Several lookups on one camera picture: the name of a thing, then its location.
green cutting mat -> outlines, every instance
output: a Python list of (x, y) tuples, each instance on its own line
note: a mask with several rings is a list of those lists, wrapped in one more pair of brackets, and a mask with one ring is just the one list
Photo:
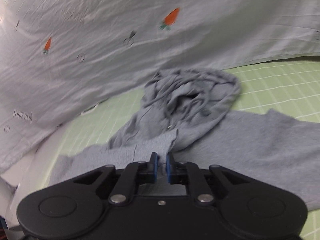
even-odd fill
[[(320, 61), (277, 61), (227, 71), (239, 77), (242, 85), (233, 109), (265, 114), (274, 108), (301, 121), (320, 122)], [(57, 155), (72, 156), (89, 145), (106, 143), (139, 110), (142, 96), (142, 89), (129, 91), (74, 119)], [(309, 213), (301, 235), (305, 240), (320, 240), (320, 210)]]

black printed mark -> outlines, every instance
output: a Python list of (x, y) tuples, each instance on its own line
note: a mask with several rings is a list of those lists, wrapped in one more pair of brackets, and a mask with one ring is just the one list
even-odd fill
[(32, 122), (32, 112), (31, 114), (24, 113), (22, 111), (17, 111), (16, 109), (13, 111), (13, 118), (24, 119), (26, 121)]
[(134, 43), (133, 36), (136, 35), (136, 33), (137, 33), (136, 31), (132, 31), (130, 33), (130, 36), (123, 41), (123, 45), (130, 47)]
[(6, 125), (4, 127), (4, 133), (8, 133), (10, 131), (10, 126), (9, 125)]
[(79, 63), (83, 62), (83, 61), (84, 61), (84, 58), (85, 58), (85, 54), (80, 53), (80, 54), (78, 55), (78, 57), (77, 57), (78, 62), (79, 62)]
[(17, 26), (15, 26), (15, 28), (13, 29), (15, 32), (18, 30), (19, 22), (20, 22), (20, 21), (18, 21)]
[(315, 31), (315, 39), (320, 41), (320, 31)]

metal pin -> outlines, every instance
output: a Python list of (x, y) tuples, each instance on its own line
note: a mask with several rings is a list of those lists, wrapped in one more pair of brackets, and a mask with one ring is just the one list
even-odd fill
[(201, 194), (197, 199), (202, 203), (209, 203), (214, 200), (214, 197), (210, 194)]
[(124, 195), (116, 194), (110, 197), (111, 202), (113, 203), (122, 203), (127, 200)]
[(159, 206), (164, 206), (166, 204), (166, 201), (164, 201), (164, 200), (159, 200), (158, 201), (158, 205)]

gray fabric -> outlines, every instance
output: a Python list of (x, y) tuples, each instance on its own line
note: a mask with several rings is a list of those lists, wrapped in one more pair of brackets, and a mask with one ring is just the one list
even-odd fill
[(159, 180), (150, 195), (184, 194), (165, 181), (168, 151), (200, 168), (220, 164), (300, 196), (320, 207), (320, 124), (274, 110), (265, 115), (229, 111), (240, 92), (237, 78), (219, 70), (159, 70), (145, 86), (141, 109), (102, 146), (60, 157), (50, 184), (105, 164), (124, 168), (157, 152)]
[[(226, 69), (320, 55), (319, 4), (0, 0), (0, 173), (59, 124), (145, 84), (159, 68)], [(170, 30), (160, 29), (176, 8)]]

gray hoodie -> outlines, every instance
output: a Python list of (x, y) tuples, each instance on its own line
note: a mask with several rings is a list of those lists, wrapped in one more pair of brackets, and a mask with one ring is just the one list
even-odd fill
[(165, 155), (172, 151), (177, 161), (206, 169), (220, 164), (297, 194), (309, 210), (320, 208), (320, 124), (274, 110), (265, 115), (230, 111), (239, 93), (238, 79), (220, 70), (159, 70), (129, 122), (105, 145), (60, 156), (50, 184), (105, 164), (121, 169), (157, 152), (158, 181), (144, 194), (185, 194), (183, 186), (166, 182)]

